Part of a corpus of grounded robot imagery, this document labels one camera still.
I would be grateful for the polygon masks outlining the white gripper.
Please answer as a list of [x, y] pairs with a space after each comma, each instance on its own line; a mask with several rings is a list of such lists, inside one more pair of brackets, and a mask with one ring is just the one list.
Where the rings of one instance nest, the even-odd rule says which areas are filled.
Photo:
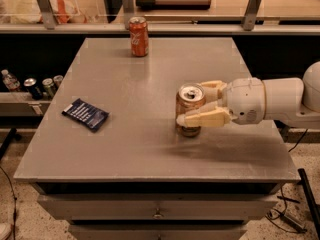
[[[239, 125], [258, 124], [263, 120], [266, 105], [265, 88], [261, 80], [241, 78], [228, 84], [212, 80], [202, 82], [200, 86], [204, 90], [206, 101], [210, 103], [179, 115], [176, 119], [179, 126], [217, 128], [231, 120]], [[217, 100], [221, 98], [229, 110], [218, 105]]]

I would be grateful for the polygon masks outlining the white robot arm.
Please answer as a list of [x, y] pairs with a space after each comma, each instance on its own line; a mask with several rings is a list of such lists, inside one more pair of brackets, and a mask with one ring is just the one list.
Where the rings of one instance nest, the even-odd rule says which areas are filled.
[[289, 127], [320, 128], [320, 62], [309, 66], [302, 78], [214, 80], [200, 87], [206, 103], [179, 115], [178, 125], [222, 127], [276, 120]]

